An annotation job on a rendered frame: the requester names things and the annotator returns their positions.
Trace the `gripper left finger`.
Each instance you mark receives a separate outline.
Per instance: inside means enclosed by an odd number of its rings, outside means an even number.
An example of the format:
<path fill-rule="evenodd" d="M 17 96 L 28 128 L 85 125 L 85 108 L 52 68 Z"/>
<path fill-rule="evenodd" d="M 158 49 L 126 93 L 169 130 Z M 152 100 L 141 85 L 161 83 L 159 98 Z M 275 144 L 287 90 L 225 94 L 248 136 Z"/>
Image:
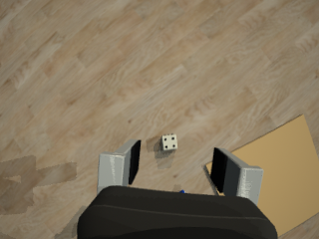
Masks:
<path fill-rule="evenodd" d="M 140 163 L 141 140 L 130 139 L 114 152 L 99 154 L 97 195 L 108 186 L 132 185 Z"/>

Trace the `tan flat mat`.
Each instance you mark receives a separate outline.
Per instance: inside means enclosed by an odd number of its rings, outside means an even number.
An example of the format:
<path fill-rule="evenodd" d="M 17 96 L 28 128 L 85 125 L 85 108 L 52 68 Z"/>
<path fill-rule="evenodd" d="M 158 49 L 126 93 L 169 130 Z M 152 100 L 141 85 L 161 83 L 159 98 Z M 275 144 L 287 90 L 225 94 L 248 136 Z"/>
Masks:
<path fill-rule="evenodd" d="M 231 153 L 264 170 L 257 207 L 278 237 L 319 212 L 319 159 L 304 115 Z"/>

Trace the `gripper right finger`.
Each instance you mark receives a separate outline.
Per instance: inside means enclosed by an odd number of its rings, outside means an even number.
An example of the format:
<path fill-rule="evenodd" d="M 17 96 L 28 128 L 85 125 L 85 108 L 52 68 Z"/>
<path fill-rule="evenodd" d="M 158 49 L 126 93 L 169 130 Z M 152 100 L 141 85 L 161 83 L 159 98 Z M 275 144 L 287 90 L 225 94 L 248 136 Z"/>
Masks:
<path fill-rule="evenodd" d="M 258 203 L 263 169 L 248 165 L 225 148 L 214 148 L 210 179 L 224 196 L 241 196 Z"/>

